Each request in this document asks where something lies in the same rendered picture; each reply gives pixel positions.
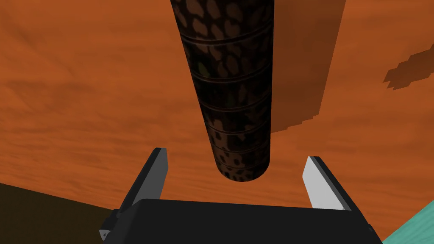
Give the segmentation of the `dark brown spotted cylinder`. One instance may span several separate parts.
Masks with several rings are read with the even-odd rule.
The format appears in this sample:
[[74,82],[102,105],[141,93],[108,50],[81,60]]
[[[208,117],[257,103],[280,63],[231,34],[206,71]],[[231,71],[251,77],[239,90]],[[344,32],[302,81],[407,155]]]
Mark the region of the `dark brown spotted cylinder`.
[[219,172],[270,163],[274,0],[170,0]]

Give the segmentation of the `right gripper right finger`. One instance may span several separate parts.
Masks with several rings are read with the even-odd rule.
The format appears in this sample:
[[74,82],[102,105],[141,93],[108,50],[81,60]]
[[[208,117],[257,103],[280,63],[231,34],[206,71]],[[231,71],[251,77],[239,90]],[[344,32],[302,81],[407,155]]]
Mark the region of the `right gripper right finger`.
[[312,208],[351,211],[351,198],[320,157],[307,158],[302,179]]

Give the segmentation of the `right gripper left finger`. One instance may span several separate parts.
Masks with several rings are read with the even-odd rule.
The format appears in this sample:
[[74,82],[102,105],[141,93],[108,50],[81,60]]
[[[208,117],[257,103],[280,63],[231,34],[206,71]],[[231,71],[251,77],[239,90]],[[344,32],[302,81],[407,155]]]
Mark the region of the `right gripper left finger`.
[[155,148],[126,194],[119,208],[119,213],[125,212],[142,199],[159,199],[167,172],[167,150],[165,148]]

